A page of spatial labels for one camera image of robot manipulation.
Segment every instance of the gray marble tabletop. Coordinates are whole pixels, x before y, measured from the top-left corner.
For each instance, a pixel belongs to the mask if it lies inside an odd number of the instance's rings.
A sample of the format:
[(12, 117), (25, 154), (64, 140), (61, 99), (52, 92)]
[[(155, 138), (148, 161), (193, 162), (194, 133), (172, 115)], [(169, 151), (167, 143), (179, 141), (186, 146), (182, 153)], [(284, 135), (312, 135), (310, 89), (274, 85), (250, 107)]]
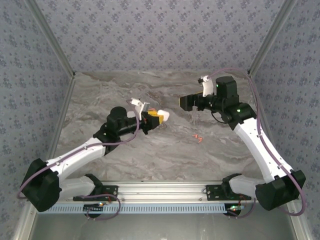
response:
[[(221, 180), (233, 173), (262, 178), (248, 148), (228, 125), (216, 122), (209, 111), (186, 112), (179, 107), (179, 97), (202, 90), (197, 79), (207, 74), (204, 71), (76, 73), (55, 155), (64, 154), (92, 137), (113, 107), (129, 110), (126, 100), (133, 97), (170, 112), (169, 120), (148, 135), (139, 132), (133, 141), (83, 166), (71, 178), (87, 173), (100, 180)], [(240, 100), (255, 108), (247, 80), (240, 75), (233, 77)], [(195, 134), (203, 138), (202, 142), (198, 143)]]

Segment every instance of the patterned wallpaper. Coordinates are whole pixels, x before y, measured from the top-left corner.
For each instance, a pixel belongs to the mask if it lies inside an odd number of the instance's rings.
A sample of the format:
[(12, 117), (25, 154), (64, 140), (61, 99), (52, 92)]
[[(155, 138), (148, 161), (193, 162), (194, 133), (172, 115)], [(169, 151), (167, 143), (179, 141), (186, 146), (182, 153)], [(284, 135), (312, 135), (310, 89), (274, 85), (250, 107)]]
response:
[(29, 164), (45, 158), (68, 76), (21, 0), (0, 1), (0, 239), (10, 240)]
[(276, 148), (306, 174), (307, 218), (320, 239), (320, 2), (293, 9), (255, 79)]
[(249, 68), (282, 0), (37, 0), (74, 71)]

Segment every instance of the purple cable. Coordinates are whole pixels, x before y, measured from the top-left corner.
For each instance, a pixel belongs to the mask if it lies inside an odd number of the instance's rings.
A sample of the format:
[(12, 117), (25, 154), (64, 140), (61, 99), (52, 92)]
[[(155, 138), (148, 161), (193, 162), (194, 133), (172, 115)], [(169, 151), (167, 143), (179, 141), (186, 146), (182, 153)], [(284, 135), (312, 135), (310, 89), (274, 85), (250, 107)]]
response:
[[(117, 146), (117, 145), (126, 144), (126, 143), (132, 141), (132, 140), (137, 136), (138, 131), (139, 131), (139, 125), (140, 125), (140, 124), (139, 124), (139, 115), (138, 115), (135, 107), (131, 105), (130, 100), (127, 100), (126, 102), (129, 104), (130, 107), (133, 108), (133, 112), (134, 112), (135, 119), (136, 119), (136, 129), (135, 129), (135, 131), (134, 131), (134, 133), (133, 133), (133, 136), (130, 137), (129, 139), (124, 140), (124, 141), (121, 141), (121, 142), (93, 143), (93, 144), (90, 144), (90, 145), (86, 146), (86, 149), (89, 149), (89, 148), (92, 148), (92, 147), (95, 147), (95, 146), (101, 146), (101, 145), (102, 145), (102, 146)], [(78, 150), (75, 150), (75, 151), (71, 152), (70, 154), (62, 157), (60, 160), (58, 160), (58, 161), (56, 161), (56, 162), (54, 162), (54, 163), (52, 163), (52, 164), (50, 164), (50, 165), (42, 168), (41, 170), (39, 170), (39, 171), (37, 171), (36, 173), (34, 173), (33, 175), (31, 175), (31, 176), (21, 185), (21, 187), (20, 187), (20, 189), (19, 189), (16, 197), (17, 197), (18, 199), (26, 199), (26, 197), (20, 196), (20, 193), (21, 193), (22, 190), (26, 187), (26, 185), (27, 185), (28, 183), (30, 183), (36, 176), (42, 174), (42, 173), (45, 172), (46, 170), (48, 170), (48, 169), (52, 168), (53, 166), (57, 165), (57, 163), (62, 163), (63, 161), (68, 160), (69, 158), (71, 158), (72, 156), (76, 155), (77, 153), (80, 153), (81, 151), (85, 151), (86, 149), (83, 147), (83, 148), (80, 148), (80, 149), (78, 149)]]
[(227, 212), (230, 213), (230, 214), (232, 214), (232, 215), (234, 215), (234, 216), (229, 216), (230, 218), (233, 218), (233, 219), (243, 219), (243, 218), (245, 218), (245, 217), (248, 217), (248, 216), (254, 211), (255, 207), (256, 207), (256, 199), (254, 198), (251, 209), (250, 209), (245, 215), (238, 216), (237, 214), (235, 214), (235, 213), (232, 212), (232, 211), (227, 211)]
[[(234, 68), (234, 67), (226, 67), (226, 68), (222, 68), (219, 69), (215, 72), (213, 72), (211, 75), (209, 75), (208, 78), (213, 77), (214, 75), (222, 72), (222, 71), (239, 71), (242, 73), (245, 73), (245, 71), (243, 69), (240, 68)], [(245, 77), (248, 79), (249, 85), (252, 89), (252, 93), (253, 93), (253, 99), (254, 99), (254, 103), (256, 106), (256, 127), (257, 127), (257, 131), (258, 131), (258, 135), (259, 135), (259, 139), (261, 140), (262, 145), (264, 146), (265, 150), (269, 153), (269, 155), (272, 157), (272, 159), (276, 162), (276, 164), (285, 172), (285, 174), (290, 178), (290, 180), (293, 182), (294, 186), (296, 187), (296, 189), (298, 190), (299, 194), (301, 195), (301, 201), (302, 201), (302, 208), (299, 212), (297, 213), (292, 213), (292, 212), (288, 212), (282, 208), (279, 208), (282, 212), (290, 215), (290, 216), (300, 216), (302, 215), (305, 210), (306, 210), (306, 195), (305, 192), (301, 189), (301, 187), (299, 186), (299, 184), (297, 183), (297, 181), (294, 179), (294, 177), (281, 165), (281, 162), (275, 157), (275, 155), (272, 153), (272, 151), (269, 149), (269, 147), (267, 146), (264, 137), (261, 135), (261, 122), (260, 122), (260, 108), (259, 108), (259, 104), (258, 104), (258, 90), (256, 88), (256, 86), (254, 85), (251, 77), (245, 73), (244, 74)]]
[(93, 209), (93, 207), (90, 207), (87, 211), (86, 211), (86, 216), (89, 219), (92, 219), (94, 221), (104, 221), (104, 220), (109, 220), (109, 219), (113, 219), (114, 217), (116, 217), (119, 213), (120, 213), (120, 210), (121, 210), (121, 202), (120, 202), (120, 199), (116, 196), (116, 195), (113, 195), (113, 194), (108, 194), (108, 193), (105, 193), (105, 194), (99, 194), (99, 195), (91, 195), (91, 196), (79, 196), (80, 198), (83, 198), (83, 199), (91, 199), (91, 198), (99, 198), (99, 197), (111, 197), (111, 198), (114, 198), (115, 200), (117, 200), (117, 202), (119, 203), (119, 207), (117, 209), (117, 211), (111, 215), (111, 216), (108, 216), (108, 217), (99, 217), (99, 218), (92, 218), (89, 216), (89, 212), (91, 209)]

